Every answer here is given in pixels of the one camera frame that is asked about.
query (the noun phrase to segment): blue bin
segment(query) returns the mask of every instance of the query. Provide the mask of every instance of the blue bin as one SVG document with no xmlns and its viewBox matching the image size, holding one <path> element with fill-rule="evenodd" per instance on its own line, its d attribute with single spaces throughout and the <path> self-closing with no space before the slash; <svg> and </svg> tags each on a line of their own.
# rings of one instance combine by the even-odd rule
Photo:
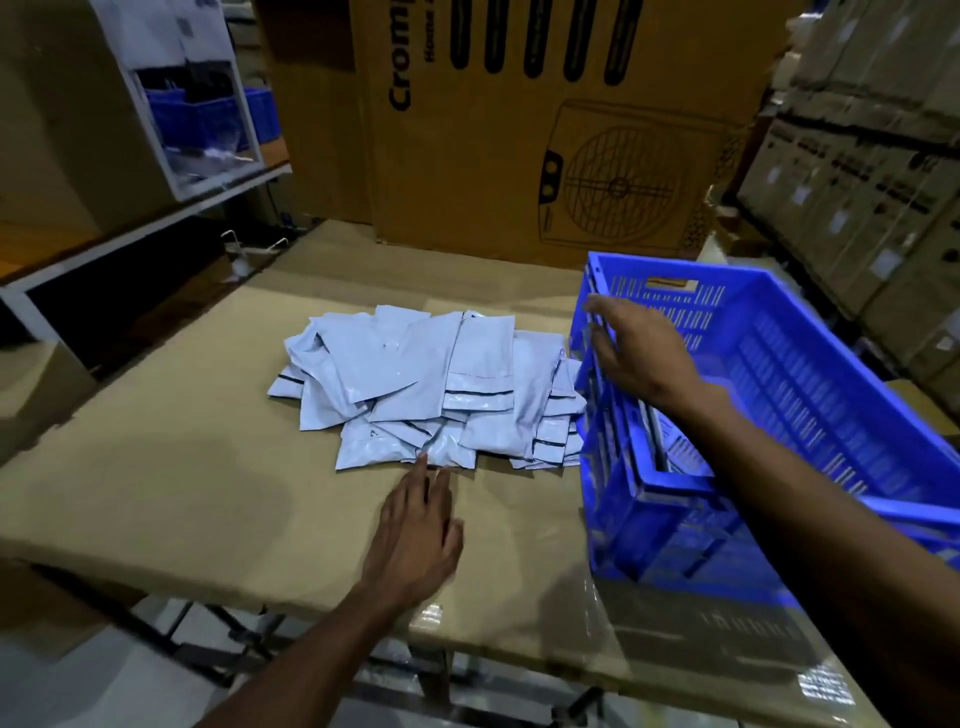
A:
<svg viewBox="0 0 960 728">
<path fill-rule="evenodd" d="M 584 311 L 590 292 L 662 311 L 701 375 L 756 425 L 960 569 L 960 455 L 771 274 L 591 253 L 570 348 L 584 360 L 576 386 L 588 400 L 581 477 L 595 574 L 796 604 L 712 475 L 669 472 L 656 410 L 604 379 L 585 336 L 591 319 L 603 323 Z"/>
<path fill-rule="evenodd" d="M 245 88 L 247 106 L 261 144 L 280 136 L 274 94 L 269 88 Z M 232 96 L 188 104 L 181 88 L 148 91 L 150 109 L 165 147 L 242 151 L 250 144 Z"/>
</svg>

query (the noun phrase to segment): cardboard sheet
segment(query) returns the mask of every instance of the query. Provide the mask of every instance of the cardboard sheet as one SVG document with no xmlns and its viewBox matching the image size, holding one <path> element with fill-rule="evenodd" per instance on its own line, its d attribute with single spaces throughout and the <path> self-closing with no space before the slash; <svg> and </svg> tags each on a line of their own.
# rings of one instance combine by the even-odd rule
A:
<svg viewBox="0 0 960 728">
<path fill-rule="evenodd" d="M 324 223 L 0 469 L 0 552 L 315 617 L 357 578 L 404 466 L 334 473 L 337 429 L 300 433 L 297 403 L 264 394 L 286 361 L 282 333 L 377 303 L 566 333 L 580 276 L 375 246 Z M 481 456 L 452 488 L 466 547 L 412 639 L 763 725 L 883 725 L 799 613 L 594 587 L 578 468 L 515 472 Z M 808 695 L 825 680 L 855 705 Z"/>
</svg>

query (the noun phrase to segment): label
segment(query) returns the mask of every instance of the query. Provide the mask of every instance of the label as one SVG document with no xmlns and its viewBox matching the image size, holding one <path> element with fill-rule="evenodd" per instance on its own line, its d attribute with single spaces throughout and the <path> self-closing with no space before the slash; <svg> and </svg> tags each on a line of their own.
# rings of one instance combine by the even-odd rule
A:
<svg viewBox="0 0 960 728">
<path fill-rule="evenodd" d="M 910 16 L 902 17 L 898 21 L 897 25 L 894 26 L 894 29 L 890 31 L 890 35 L 887 37 L 888 43 L 897 42 L 897 38 L 903 35 L 903 31 L 906 30 L 906 27 L 910 24 Z"/>
<path fill-rule="evenodd" d="M 957 308 L 947 316 L 947 320 L 944 321 L 942 328 L 954 339 L 960 339 L 960 308 Z"/>
<path fill-rule="evenodd" d="M 860 22 L 860 18 L 855 17 L 853 20 L 848 20 L 847 24 L 840 29 L 840 33 L 837 35 L 838 43 L 846 43 L 850 40 L 850 36 L 853 35 L 853 31 L 856 30 L 856 24 Z"/>
<path fill-rule="evenodd" d="M 794 205 L 802 205 L 806 202 L 806 198 L 810 196 L 810 188 L 805 184 L 797 185 L 797 189 L 794 190 L 793 200 Z"/>
<path fill-rule="evenodd" d="M 850 219 L 850 215 L 845 209 L 838 209 L 836 211 L 836 214 L 833 215 L 833 219 L 830 220 L 830 226 L 829 226 L 830 234 L 832 235 L 838 234 L 843 229 L 843 227 L 847 224 L 847 220 L 849 219 Z"/>
<path fill-rule="evenodd" d="M 870 272 L 880 280 L 887 280 L 901 263 L 903 263 L 902 255 L 889 249 L 883 250 L 871 264 Z"/>
</svg>

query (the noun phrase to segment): floor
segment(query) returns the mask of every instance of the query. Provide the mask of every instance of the floor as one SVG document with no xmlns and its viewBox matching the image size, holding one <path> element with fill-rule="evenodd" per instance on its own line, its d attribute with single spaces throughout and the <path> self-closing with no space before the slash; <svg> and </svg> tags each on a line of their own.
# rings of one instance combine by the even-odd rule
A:
<svg viewBox="0 0 960 728">
<path fill-rule="evenodd" d="M 136 613 L 165 630 L 183 602 L 149 596 Z M 257 617 L 233 611 L 255 627 Z M 309 625 L 288 619 L 280 634 L 296 637 Z M 194 607 L 175 639 L 220 649 L 238 649 L 227 630 L 201 607 Z M 386 641 L 376 654 L 402 660 L 406 646 Z M 551 704 L 568 704 L 583 686 L 517 667 L 458 654 L 455 668 L 483 675 L 479 689 L 451 692 L 455 703 L 547 723 Z M 408 692 L 420 692 L 414 678 L 361 670 L 359 679 Z M 115 629 L 108 628 L 53 664 L 5 659 L 0 653 L 0 728 L 188 728 L 228 696 L 200 677 L 158 657 Z M 590 728 L 737 728 L 735 720 L 641 703 L 618 695 L 605 698 L 605 716 L 591 712 Z M 440 728 L 446 721 L 344 700 L 334 728 Z"/>
</svg>

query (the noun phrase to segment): left hand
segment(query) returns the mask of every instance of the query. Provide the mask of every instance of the left hand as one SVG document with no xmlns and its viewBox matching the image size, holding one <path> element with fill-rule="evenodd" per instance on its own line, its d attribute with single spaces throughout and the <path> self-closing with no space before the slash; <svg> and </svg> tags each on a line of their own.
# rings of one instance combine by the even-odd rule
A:
<svg viewBox="0 0 960 728">
<path fill-rule="evenodd" d="M 464 522 L 450 519 L 451 508 L 450 471 L 439 471 L 431 485 L 422 453 L 380 508 L 359 586 L 398 613 L 435 594 L 464 550 Z"/>
</svg>

